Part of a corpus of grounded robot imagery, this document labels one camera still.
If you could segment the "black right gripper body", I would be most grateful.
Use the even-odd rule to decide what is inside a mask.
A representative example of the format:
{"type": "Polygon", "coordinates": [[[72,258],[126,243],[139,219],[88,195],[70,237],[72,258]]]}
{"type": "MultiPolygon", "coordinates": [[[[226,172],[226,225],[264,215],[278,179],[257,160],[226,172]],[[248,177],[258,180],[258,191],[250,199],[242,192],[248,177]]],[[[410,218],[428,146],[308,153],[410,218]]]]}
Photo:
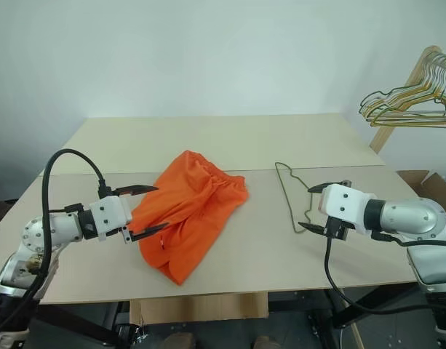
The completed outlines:
{"type": "Polygon", "coordinates": [[[335,238],[345,241],[350,229],[354,229],[353,224],[339,218],[329,216],[325,226],[325,235],[328,238],[335,238]]]}

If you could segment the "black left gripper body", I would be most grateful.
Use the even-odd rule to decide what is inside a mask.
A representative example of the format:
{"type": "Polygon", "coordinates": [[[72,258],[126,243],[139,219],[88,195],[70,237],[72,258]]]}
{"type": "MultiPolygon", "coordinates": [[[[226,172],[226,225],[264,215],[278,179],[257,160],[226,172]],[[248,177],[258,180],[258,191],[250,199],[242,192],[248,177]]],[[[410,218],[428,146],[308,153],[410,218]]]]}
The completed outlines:
{"type": "Polygon", "coordinates": [[[132,242],[132,237],[128,225],[132,221],[132,212],[129,202],[119,194],[113,195],[111,200],[112,225],[120,230],[124,242],[130,244],[132,242]]]}

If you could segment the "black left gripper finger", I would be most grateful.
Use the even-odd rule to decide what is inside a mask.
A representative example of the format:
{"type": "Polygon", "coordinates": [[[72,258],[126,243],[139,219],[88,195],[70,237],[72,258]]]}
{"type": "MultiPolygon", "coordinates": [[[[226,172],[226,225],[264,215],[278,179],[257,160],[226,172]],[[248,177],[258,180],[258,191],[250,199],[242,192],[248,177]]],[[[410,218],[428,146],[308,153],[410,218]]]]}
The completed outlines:
{"type": "Polygon", "coordinates": [[[165,222],[165,223],[162,223],[159,225],[155,225],[155,226],[146,228],[140,233],[133,233],[132,231],[130,231],[131,241],[139,241],[141,239],[148,238],[148,237],[158,233],[160,230],[167,227],[168,225],[169,225],[169,223],[165,222]]]}
{"type": "Polygon", "coordinates": [[[152,185],[129,185],[116,188],[115,194],[117,196],[122,196],[122,195],[136,196],[136,195],[146,194],[155,190],[158,190],[158,188],[152,185]]]}

